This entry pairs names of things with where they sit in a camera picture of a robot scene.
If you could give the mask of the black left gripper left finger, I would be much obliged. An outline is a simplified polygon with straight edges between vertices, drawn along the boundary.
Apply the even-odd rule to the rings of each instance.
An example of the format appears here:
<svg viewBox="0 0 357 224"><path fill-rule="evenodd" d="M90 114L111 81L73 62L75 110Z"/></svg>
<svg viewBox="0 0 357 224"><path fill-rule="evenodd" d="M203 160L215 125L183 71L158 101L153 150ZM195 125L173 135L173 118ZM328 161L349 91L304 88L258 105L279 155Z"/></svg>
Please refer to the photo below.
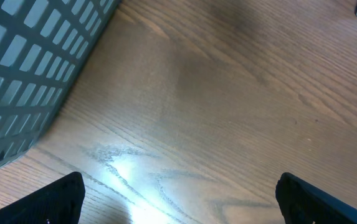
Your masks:
<svg viewBox="0 0 357 224"><path fill-rule="evenodd" d="M82 175L72 172L0 209L0 224L77 224L84 198Z"/></svg>

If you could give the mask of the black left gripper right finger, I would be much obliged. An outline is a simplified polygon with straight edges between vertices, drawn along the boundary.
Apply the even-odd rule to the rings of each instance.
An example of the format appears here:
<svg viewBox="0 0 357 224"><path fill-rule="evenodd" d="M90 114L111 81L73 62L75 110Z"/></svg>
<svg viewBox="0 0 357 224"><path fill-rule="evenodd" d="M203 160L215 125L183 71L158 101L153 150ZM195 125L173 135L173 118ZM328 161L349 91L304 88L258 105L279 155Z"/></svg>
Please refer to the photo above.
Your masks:
<svg viewBox="0 0 357 224"><path fill-rule="evenodd" d="M278 180L275 198L285 223L357 223L357 209L289 172Z"/></svg>

